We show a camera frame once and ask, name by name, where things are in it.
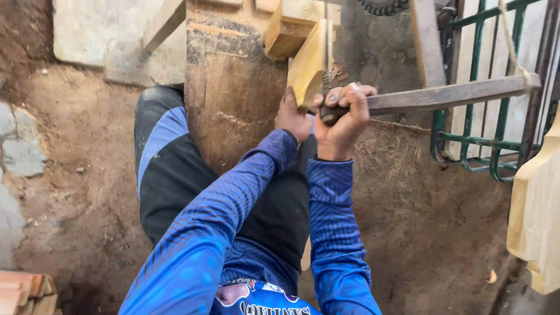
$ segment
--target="black pants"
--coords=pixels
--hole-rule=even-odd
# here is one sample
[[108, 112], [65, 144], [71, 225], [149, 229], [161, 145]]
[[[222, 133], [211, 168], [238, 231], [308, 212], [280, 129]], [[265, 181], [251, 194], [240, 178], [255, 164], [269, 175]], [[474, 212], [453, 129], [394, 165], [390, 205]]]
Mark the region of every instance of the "black pants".
[[[299, 271], [309, 237], [307, 160], [316, 152], [311, 135], [286, 170], [271, 180], [238, 232]], [[155, 245], [177, 214], [218, 179], [189, 134], [182, 89], [157, 86], [142, 93], [136, 105], [134, 153], [140, 223]]]

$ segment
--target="patterned sleeve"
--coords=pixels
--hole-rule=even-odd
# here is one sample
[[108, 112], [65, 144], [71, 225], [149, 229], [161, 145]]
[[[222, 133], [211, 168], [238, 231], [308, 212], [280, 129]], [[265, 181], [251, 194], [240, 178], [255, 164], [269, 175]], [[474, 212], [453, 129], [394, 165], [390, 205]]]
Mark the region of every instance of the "patterned sleeve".
[[311, 270], [324, 314], [380, 315], [352, 212], [352, 161], [309, 161]]
[[235, 234], [296, 151], [292, 135], [274, 130], [200, 193], [148, 256], [119, 314], [208, 314]]

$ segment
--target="dirt floor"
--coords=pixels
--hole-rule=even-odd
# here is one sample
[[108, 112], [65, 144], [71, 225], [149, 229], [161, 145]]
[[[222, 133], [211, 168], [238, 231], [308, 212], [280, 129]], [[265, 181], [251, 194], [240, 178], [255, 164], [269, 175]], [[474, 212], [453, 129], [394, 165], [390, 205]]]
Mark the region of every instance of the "dirt floor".
[[[65, 315], [116, 314], [151, 249], [138, 222], [133, 166], [141, 91], [54, 60], [51, 11], [48, 0], [0, 0], [0, 98], [36, 116], [49, 158], [43, 175], [4, 176], [25, 218], [37, 222], [25, 228], [15, 261], [56, 279]], [[395, 27], [409, 29], [407, 16], [373, 19], [368, 29], [360, 24], [366, 18], [343, 12], [351, 25], [340, 33], [357, 34], [346, 43], [357, 48], [339, 52], [351, 79], [383, 92], [415, 88], [413, 41], [409, 31], [395, 34]], [[423, 129], [430, 115], [372, 121], [356, 147], [354, 212], [372, 293], [384, 314], [499, 314], [501, 292], [520, 269], [505, 248], [511, 186], [435, 162]], [[498, 281], [489, 284], [492, 269]], [[310, 271], [300, 296], [316, 303]]]

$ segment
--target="blue long-sleeve shirt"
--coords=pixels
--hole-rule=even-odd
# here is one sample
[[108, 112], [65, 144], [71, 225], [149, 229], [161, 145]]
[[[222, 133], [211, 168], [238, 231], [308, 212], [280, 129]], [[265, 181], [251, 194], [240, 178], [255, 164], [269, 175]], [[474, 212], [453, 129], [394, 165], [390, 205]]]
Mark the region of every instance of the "blue long-sleeve shirt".
[[[188, 204], [148, 256], [119, 314], [319, 314], [293, 296], [293, 267], [258, 243], [235, 238], [296, 151], [287, 132], [274, 130]], [[351, 189], [351, 161], [309, 161], [315, 291], [323, 314], [377, 315]]]

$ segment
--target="person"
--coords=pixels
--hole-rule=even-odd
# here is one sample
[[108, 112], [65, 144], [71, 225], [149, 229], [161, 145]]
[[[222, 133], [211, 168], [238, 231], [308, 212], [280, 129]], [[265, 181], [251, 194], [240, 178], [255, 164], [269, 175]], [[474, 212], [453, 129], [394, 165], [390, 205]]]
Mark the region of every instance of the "person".
[[[381, 314], [352, 213], [352, 147], [367, 85], [331, 90], [349, 113], [327, 127], [288, 87], [275, 129], [218, 177], [189, 134], [183, 93], [147, 89], [136, 107], [140, 221], [153, 251], [119, 314], [320, 314], [297, 297], [305, 244], [322, 314]], [[315, 95], [319, 107], [322, 95]]]

